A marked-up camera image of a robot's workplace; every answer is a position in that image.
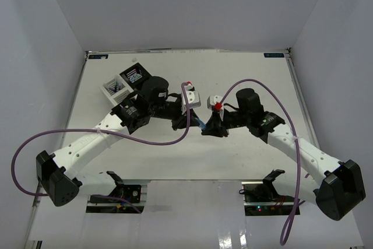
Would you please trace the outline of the blue small highlighter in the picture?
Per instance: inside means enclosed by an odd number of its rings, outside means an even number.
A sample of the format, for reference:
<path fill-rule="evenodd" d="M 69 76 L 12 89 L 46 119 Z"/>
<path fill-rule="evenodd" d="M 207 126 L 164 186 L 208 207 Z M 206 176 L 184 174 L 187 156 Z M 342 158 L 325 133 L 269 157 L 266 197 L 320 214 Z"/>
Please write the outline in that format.
<path fill-rule="evenodd" d="M 195 120 L 198 122 L 199 124 L 199 128 L 204 131 L 206 129 L 206 124 L 199 118 L 195 117 Z"/>

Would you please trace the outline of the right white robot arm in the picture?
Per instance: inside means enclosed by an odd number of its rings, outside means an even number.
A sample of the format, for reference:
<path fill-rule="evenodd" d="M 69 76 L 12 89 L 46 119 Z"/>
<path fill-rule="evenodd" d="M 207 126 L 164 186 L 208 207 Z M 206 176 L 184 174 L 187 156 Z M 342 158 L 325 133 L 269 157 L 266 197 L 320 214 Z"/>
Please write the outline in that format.
<path fill-rule="evenodd" d="M 238 106 L 233 111 L 224 109 L 221 96 L 209 96 L 207 107 L 212 115 L 202 135 L 227 137 L 231 129 L 246 127 L 253 136 L 293 160 L 299 171 L 308 173 L 302 178 L 273 170 L 262 180 L 267 200 L 275 202 L 283 195 L 293 195 L 316 205 L 332 220 L 341 220 L 365 200 L 361 168 L 356 162 L 343 162 L 295 136 L 284 119 L 264 109 L 253 89 L 241 89 L 235 96 Z"/>

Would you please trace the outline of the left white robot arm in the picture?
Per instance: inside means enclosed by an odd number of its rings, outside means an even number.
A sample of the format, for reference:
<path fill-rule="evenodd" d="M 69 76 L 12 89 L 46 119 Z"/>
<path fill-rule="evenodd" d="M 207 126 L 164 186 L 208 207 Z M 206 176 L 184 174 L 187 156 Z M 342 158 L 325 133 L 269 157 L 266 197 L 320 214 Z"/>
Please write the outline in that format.
<path fill-rule="evenodd" d="M 147 125 L 151 118 L 170 120 L 174 130 L 197 127 L 193 108 L 201 105 L 200 95 L 190 82 L 169 101 L 168 82 L 158 76 L 126 78 L 125 98 L 92 132 L 52 154 L 36 157 L 37 178 L 55 206 L 64 206 L 78 195 L 105 196 L 116 202 L 123 198 L 125 183 L 113 171 L 83 174 L 82 169 L 120 139 Z"/>

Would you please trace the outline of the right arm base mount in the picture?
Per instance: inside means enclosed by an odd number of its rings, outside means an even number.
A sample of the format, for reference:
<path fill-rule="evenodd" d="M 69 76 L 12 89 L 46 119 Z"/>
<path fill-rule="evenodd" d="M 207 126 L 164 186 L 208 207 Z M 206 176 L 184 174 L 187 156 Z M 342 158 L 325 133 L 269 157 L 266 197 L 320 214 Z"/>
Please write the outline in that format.
<path fill-rule="evenodd" d="M 238 193 L 247 217 L 288 216 L 293 209 L 293 197 L 267 193 L 263 184 L 243 184 Z"/>

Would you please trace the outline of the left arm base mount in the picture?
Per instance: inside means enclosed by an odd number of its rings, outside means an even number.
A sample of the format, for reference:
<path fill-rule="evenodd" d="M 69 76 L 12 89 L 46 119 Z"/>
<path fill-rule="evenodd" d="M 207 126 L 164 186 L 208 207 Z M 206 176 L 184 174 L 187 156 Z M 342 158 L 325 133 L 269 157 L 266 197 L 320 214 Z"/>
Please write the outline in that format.
<path fill-rule="evenodd" d="M 110 197 L 90 197 L 86 213 L 140 214 L 145 207 L 146 195 L 143 195 L 142 185 L 125 185 Z"/>

